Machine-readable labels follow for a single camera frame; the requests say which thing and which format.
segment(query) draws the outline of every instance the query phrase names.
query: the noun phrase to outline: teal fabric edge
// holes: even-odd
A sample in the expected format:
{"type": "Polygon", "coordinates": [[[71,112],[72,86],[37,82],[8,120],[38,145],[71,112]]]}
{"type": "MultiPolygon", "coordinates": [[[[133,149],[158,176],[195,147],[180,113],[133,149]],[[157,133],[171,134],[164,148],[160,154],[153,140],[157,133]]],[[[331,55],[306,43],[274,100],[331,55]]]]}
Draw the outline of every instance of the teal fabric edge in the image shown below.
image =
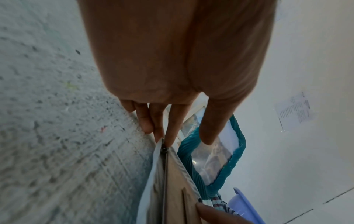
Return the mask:
{"type": "Polygon", "coordinates": [[[215,197],[216,193],[225,183],[226,178],[231,174],[232,169],[236,166],[236,163],[241,158],[243,151],[246,148],[246,139],[241,132],[239,124],[234,115],[230,117],[230,123],[234,129],[236,135],[239,138],[239,148],[237,148],[227,164],[221,169],[220,173],[216,177],[215,181],[208,186],[204,184],[204,181],[200,174],[195,170],[192,163],[192,152],[200,144],[201,140],[199,137],[199,127],[196,128],[188,137],[186,137],[178,148],[177,155],[181,160],[182,164],[186,168],[189,175],[192,177],[193,182],[195,183],[201,198],[203,200],[211,199],[215,197]]]}

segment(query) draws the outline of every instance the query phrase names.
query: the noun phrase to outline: transparent plastic window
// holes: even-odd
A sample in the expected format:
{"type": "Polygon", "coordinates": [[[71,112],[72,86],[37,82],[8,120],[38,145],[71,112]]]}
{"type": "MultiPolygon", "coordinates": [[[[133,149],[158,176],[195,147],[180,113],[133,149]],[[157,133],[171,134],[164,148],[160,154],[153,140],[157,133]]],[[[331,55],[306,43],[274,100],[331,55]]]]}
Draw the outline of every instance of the transparent plastic window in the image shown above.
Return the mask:
{"type": "MultiPolygon", "coordinates": [[[[200,125],[204,112],[205,108],[196,112],[183,123],[181,131],[185,137],[190,135],[200,125]]],[[[194,149],[191,155],[192,163],[205,185],[214,182],[220,170],[237,148],[239,148],[239,139],[230,121],[228,121],[212,145],[206,145],[201,142],[194,149]]]]}

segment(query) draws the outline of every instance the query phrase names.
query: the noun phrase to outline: speckled surface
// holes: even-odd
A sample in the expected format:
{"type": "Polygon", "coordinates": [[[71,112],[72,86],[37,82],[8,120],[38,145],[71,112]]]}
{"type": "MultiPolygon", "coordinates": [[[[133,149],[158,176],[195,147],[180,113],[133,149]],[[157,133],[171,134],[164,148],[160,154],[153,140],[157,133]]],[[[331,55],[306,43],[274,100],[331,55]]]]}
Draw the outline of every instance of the speckled surface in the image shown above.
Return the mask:
{"type": "Polygon", "coordinates": [[[0,2],[0,223],[134,223],[155,147],[103,87],[75,1],[0,2]]]}

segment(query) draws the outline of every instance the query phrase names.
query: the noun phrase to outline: skin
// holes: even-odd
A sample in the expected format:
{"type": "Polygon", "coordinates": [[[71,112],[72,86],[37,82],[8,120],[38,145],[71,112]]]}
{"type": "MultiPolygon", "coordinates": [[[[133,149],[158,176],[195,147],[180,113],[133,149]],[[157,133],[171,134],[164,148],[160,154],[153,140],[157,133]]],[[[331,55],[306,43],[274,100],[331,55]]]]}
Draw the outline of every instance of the skin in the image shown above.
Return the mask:
{"type": "Polygon", "coordinates": [[[202,219],[210,224],[252,224],[241,216],[234,216],[229,213],[216,210],[213,207],[197,203],[198,213],[202,219]]]}
{"type": "Polygon", "coordinates": [[[78,3],[106,88],[156,142],[172,104],[168,147],[200,92],[209,101],[199,135],[213,143],[256,86],[275,12],[275,0],[78,3]]]}

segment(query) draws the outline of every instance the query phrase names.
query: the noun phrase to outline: teal plastic bag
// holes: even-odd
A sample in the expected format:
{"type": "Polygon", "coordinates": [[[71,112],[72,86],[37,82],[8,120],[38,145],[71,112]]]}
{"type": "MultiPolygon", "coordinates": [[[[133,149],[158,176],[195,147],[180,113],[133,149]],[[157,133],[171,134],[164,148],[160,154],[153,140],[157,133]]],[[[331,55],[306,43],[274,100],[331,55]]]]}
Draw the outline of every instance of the teal plastic bag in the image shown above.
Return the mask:
{"type": "Polygon", "coordinates": [[[238,148],[232,152],[231,156],[227,159],[221,169],[213,171],[215,174],[211,176],[212,178],[215,177],[215,179],[213,179],[212,182],[208,180],[205,173],[202,174],[202,177],[201,174],[197,172],[195,168],[195,164],[197,164],[197,162],[192,159],[193,151],[197,147],[200,147],[201,144],[203,144],[201,143],[199,137],[199,127],[193,130],[192,133],[181,142],[181,145],[178,148],[177,155],[185,166],[189,175],[192,177],[192,180],[197,186],[197,189],[203,200],[211,199],[216,195],[218,190],[220,190],[220,188],[225,183],[226,178],[231,174],[232,169],[235,167],[236,163],[241,158],[243,151],[246,148],[246,139],[242,134],[234,115],[232,115],[232,117],[229,119],[229,122],[238,137],[239,145],[238,148]]]}

